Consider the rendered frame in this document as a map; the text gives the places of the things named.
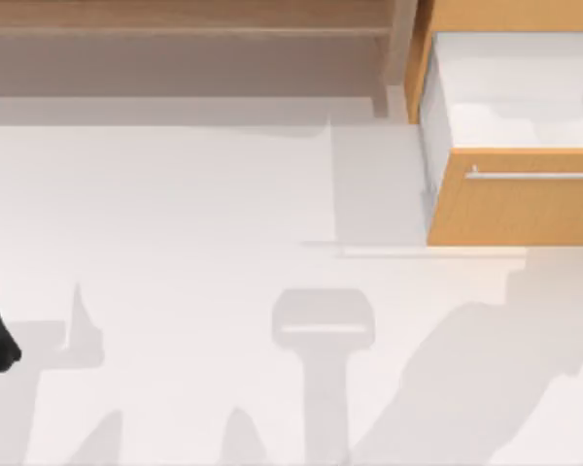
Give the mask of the pale wooden drawer front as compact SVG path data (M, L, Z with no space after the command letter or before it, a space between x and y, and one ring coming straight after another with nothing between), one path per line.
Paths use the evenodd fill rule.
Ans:
M583 246L583 181L467 180L486 172L583 172L583 148L454 148L430 223L431 246Z

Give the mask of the pulled-out drawer grey inside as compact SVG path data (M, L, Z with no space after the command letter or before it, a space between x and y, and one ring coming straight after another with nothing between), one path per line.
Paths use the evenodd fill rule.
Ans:
M583 148L583 32L435 35L419 126L430 228L452 149Z

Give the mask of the wooden cupboard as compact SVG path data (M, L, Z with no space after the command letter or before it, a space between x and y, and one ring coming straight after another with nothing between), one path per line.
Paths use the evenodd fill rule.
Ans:
M418 0L404 77L411 124L437 32L583 32L583 0Z

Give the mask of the wooden open shelf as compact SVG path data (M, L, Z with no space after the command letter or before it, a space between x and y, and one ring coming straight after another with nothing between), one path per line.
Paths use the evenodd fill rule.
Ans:
M0 0L0 98L367 99L419 0Z

